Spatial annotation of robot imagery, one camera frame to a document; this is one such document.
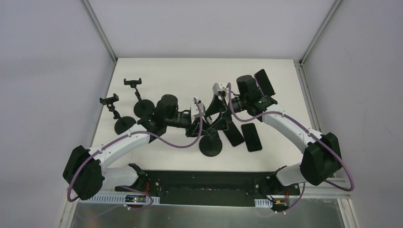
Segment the right aluminium frame rail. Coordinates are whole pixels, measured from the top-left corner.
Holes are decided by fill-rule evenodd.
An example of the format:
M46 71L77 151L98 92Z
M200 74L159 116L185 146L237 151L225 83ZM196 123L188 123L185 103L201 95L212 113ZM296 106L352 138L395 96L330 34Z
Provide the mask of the right aluminium frame rail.
M318 117L315 93L312 88L312 79L307 71L307 64L309 63L309 59L312 56L315 48L320 43L322 36L325 34L329 24L332 22L343 3L343 0L332 1L329 10L322 19L302 57L293 60L311 126L313 129L318 131L322 131L322 128Z

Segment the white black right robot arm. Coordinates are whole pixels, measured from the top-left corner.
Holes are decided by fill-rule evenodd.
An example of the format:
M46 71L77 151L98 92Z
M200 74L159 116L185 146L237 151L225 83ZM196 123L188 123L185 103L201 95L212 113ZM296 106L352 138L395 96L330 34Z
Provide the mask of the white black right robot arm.
M255 76L240 76L237 86L239 94L234 95L230 84L215 83L214 97L205 114L221 113L226 122L232 117L244 123L257 119L285 136L303 155L300 163L283 166L269 176L273 193L283 194L295 183L318 186L345 166L338 138L333 133L323 134L307 128L286 114L273 99L275 92L263 71Z

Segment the left controller board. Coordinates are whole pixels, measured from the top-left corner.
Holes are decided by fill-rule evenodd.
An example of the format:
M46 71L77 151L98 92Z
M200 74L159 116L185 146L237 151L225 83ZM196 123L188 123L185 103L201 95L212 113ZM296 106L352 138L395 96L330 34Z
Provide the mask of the left controller board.
M144 195L139 194L117 194L117 193L99 193L90 199L83 200L83 203L99 204L126 204L126 205L153 205L160 204L159 197L152 197L153 202Z

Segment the aluminium table edge rail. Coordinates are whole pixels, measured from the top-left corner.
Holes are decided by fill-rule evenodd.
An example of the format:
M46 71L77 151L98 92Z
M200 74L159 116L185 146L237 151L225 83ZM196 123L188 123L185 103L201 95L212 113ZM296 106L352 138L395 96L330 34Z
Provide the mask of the aluminium table edge rail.
M105 97L108 94L110 84L112 81L112 77L116 68L117 64L117 56L116 53L113 50L113 47L104 31L102 28L102 25L96 15L95 10L93 9L93 6L89 0L81 0L80 3L82 4L90 23L92 24L93 28L95 29L95 32L98 35L99 40L101 41L104 50L108 54L108 77L106 78L106 82L103 82L103 88L102 88L102 93L101 96Z

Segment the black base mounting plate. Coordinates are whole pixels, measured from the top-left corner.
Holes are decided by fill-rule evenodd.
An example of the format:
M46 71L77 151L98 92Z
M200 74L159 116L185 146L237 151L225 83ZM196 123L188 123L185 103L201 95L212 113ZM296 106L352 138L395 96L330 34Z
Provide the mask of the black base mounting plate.
M281 187L270 172L145 170L130 188L159 197L160 204L253 207L267 195L300 194L296 185Z

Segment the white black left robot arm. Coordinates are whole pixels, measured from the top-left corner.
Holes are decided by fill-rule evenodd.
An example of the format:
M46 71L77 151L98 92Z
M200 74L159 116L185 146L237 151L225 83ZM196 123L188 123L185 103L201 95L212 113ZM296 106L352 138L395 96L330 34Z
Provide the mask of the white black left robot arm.
M140 192L145 179L131 165L112 168L111 164L135 149L159 140L176 149L187 149L196 144L203 134L205 106L194 97L190 109L178 111L177 97L164 95L157 106L139 121L118 134L115 138L86 149L80 145L73 149L62 177L68 183L67 200L88 200L102 189L128 186ZM184 128L194 141L176 145L162 138L167 127Z

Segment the right controller board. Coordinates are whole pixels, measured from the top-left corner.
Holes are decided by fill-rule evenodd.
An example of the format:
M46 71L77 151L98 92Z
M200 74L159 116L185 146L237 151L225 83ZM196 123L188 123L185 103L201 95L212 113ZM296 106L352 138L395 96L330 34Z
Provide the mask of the right controller board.
M269 199L254 199L256 208L275 208L282 210L282 208L289 208L287 200L269 200Z

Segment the purple phone with black screen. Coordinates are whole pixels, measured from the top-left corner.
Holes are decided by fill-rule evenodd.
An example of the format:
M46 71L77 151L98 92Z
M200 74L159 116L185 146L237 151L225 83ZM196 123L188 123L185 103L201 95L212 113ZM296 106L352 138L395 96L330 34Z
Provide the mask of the purple phone with black screen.
M232 147L236 147L245 142L243 135L233 122L228 123L228 129L223 130L223 133L229 140Z

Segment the purple phone on folding stand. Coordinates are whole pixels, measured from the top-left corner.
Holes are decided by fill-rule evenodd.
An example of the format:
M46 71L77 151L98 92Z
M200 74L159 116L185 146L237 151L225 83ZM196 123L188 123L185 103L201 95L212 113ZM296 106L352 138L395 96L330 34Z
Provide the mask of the purple phone on folding stand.
M269 77L264 69L259 70L254 74L254 78L257 82L258 88L263 95L273 96L275 95L274 88L269 80Z

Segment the aluminium frame rail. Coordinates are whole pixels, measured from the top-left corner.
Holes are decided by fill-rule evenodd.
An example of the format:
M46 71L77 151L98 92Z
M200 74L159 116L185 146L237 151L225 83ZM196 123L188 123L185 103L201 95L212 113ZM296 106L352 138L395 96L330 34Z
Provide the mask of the aluminium frame rail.
M147 204L65 203L58 228L356 228L351 193L344 179L331 178L319 186L296 184L300 194L270 196L287 200L289 208ZM135 194L118 187L100 193Z
M343 3L343 0L332 1L329 10L322 19L302 57L293 60L311 126L313 129L318 131L322 131L322 128L318 117L315 93L312 88L312 79L307 71L307 64L309 63L309 59L312 56L315 48L320 43L322 36L325 34L329 24L332 22Z

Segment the controller board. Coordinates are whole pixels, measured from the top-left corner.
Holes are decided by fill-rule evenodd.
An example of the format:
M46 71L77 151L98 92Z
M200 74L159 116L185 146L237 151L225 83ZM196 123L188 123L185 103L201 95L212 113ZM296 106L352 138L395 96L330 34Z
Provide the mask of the controller board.
M269 199L254 199L256 208L275 208L282 210L282 208L289 208L287 200L269 200Z
M160 204L159 197L152 197L153 202L144 195L139 194L117 194L117 193L99 193L90 199L83 200L83 203L99 204L126 204L126 205L153 205Z

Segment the black round-base phone stand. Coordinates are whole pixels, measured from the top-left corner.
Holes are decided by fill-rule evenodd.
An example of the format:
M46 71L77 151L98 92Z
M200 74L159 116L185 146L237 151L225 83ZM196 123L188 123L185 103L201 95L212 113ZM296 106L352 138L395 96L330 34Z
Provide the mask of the black round-base phone stand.
M155 105L151 100L143 99L141 97L141 94L137 88L137 86L141 84L142 84L141 78L139 78L138 80L127 80L126 78L124 79L125 86L130 86L131 88L135 89L134 94L138 101L134 105L134 114L139 118L142 118L147 114L152 114L155 109Z

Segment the front aluminium frame rail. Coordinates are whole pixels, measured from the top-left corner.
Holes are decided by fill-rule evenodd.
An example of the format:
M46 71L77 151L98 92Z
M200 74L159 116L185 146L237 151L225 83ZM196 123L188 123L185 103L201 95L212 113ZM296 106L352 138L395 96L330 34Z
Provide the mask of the front aluminium frame rail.
M296 184L300 194L270 196L287 200L289 208L147 204L65 203L58 228L356 228L351 193L344 179L331 178L319 186ZM118 187L100 193L135 194Z

